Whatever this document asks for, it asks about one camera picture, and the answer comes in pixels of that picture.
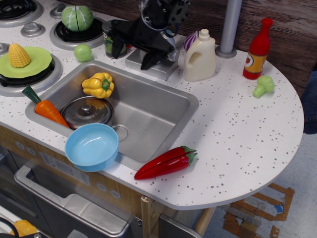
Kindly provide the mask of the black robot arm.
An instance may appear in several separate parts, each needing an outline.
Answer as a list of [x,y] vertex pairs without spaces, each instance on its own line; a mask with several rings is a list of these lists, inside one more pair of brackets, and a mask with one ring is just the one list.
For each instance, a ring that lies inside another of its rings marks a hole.
[[140,17],[133,21],[112,20],[108,35],[112,39],[112,56],[118,58],[124,45],[145,53],[141,69],[147,70],[161,61],[176,61],[172,38],[179,24],[188,16],[189,0],[141,0]]

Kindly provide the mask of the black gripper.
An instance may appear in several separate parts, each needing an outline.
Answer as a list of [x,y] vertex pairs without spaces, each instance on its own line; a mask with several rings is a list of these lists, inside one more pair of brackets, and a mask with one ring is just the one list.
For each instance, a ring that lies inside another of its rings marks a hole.
[[161,60],[168,59],[175,49],[163,38],[160,31],[146,26],[141,18],[133,21],[112,20],[108,35],[113,40],[111,53],[115,59],[126,55],[126,45],[146,52],[142,58],[141,70],[147,70]]

